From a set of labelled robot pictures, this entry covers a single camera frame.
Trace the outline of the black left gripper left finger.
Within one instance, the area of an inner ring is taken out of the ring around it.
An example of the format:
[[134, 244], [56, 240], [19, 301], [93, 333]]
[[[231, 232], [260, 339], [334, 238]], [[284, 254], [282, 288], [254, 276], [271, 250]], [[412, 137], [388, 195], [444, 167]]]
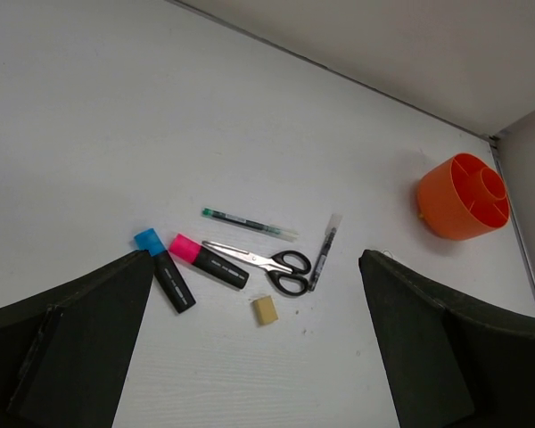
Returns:
[[153, 277], [147, 251], [0, 308], [0, 427], [110, 427]]

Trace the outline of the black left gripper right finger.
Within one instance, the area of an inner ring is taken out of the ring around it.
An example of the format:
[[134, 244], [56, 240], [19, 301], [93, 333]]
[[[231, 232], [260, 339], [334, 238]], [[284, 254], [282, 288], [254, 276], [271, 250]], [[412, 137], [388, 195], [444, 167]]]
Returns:
[[379, 251], [358, 261], [402, 427], [535, 427], [535, 317]]

